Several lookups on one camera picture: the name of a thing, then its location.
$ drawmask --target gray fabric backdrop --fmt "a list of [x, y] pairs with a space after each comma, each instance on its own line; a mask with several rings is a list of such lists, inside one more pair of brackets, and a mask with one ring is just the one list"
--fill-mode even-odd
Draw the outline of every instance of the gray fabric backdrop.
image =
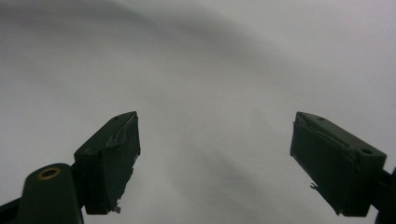
[[390, 0], [1, 0], [0, 203], [136, 110], [121, 213], [86, 223], [373, 223], [308, 187], [292, 122], [335, 122], [391, 172], [395, 70]]

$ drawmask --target dark green plastic part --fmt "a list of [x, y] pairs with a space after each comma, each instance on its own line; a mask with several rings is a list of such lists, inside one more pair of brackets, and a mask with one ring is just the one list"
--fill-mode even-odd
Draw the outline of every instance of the dark green plastic part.
[[18, 214], [21, 199], [0, 206], [0, 223], [13, 224], [16, 223], [15, 217]]
[[83, 223], [69, 165], [45, 166], [26, 178], [17, 223]]
[[136, 112], [118, 115], [106, 123], [75, 153], [73, 168], [79, 198], [87, 214], [105, 215], [119, 211], [118, 199], [125, 191], [134, 162], [140, 155]]
[[365, 217], [386, 154], [330, 121], [297, 112], [290, 154], [336, 214]]

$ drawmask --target bolt hole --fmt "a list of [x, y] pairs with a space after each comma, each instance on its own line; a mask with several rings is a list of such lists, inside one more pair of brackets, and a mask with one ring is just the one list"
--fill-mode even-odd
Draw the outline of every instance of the bolt hole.
[[367, 155], [373, 154], [373, 152], [372, 152], [370, 149], [367, 149], [367, 148], [362, 148], [361, 151], [362, 151], [364, 154], [367, 154]]
[[61, 172], [61, 169], [59, 169], [58, 167], [50, 167], [48, 169], [45, 169], [45, 170], [41, 171], [38, 174], [37, 178], [39, 180], [48, 180], [48, 179], [51, 179], [51, 178], [55, 177], [60, 172]]

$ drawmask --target white surface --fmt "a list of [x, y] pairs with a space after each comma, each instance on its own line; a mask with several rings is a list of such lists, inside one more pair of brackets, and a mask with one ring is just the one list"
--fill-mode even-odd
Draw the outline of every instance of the white surface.
[[121, 213], [86, 223], [374, 223], [338, 217], [290, 157], [296, 111], [396, 165], [394, 1], [0, 1], [0, 203], [136, 110]]

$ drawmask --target gray background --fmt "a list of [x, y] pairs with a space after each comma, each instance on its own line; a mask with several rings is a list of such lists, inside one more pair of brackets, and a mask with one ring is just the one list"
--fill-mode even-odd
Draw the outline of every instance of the gray background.
[[290, 157], [296, 111], [396, 165], [395, 1], [1, 0], [0, 203], [136, 110], [121, 213], [86, 223], [373, 223], [338, 217]]

